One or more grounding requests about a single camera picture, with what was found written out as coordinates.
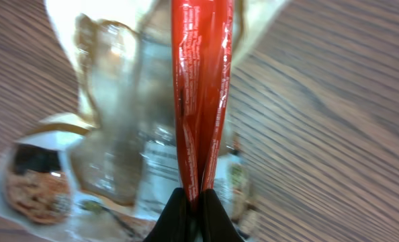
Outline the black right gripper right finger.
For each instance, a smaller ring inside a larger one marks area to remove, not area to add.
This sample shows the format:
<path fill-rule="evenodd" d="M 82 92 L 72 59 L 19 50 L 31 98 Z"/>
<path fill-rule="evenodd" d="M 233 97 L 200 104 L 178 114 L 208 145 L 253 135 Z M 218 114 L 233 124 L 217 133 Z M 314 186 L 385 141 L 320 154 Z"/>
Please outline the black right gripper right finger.
<path fill-rule="evenodd" d="M 244 242 L 214 190 L 202 192 L 199 198 L 197 218 L 203 242 Z"/>

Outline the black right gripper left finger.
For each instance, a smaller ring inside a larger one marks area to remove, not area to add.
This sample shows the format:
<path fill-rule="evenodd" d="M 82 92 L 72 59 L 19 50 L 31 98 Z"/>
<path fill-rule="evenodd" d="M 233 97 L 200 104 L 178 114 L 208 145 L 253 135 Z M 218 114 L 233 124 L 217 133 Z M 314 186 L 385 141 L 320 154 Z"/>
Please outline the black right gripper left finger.
<path fill-rule="evenodd" d="M 174 189 L 158 221 L 143 242 L 184 242 L 187 206 L 184 189 Z"/>

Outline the beige brown snack bag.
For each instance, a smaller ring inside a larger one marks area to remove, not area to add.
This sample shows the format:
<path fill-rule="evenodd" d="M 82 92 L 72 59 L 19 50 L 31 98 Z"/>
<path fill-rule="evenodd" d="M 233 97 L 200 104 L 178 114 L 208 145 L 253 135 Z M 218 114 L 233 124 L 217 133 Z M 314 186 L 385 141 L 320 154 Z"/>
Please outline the beige brown snack bag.
<path fill-rule="evenodd" d="M 79 107 L 41 120 L 0 158 L 0 216 L 50 241 L 143 241 L 173 190 L 177 160 L 172 1 L 47 1 L 79 84 Z M 230 74 L 284 0 L 233 1 Z M 214 190 L 237 233 L 259 223 L 228 93 Z M 185 241 L 203 241 L 188 201 Z"/>

